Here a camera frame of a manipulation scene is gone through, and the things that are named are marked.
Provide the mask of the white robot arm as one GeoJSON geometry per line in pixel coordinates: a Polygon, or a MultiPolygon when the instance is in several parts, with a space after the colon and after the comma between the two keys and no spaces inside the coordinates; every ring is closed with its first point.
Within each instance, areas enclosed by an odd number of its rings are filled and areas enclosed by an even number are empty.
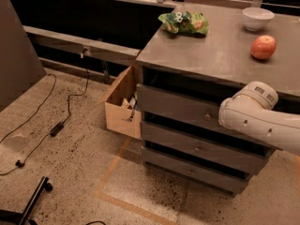
{"type": "Polygon", "coordinates": [[[278,93],[263,82],[250,82],[222,101],[218,122],[251,138],[300,156],[300,115],[275,112],[278,93]]]}

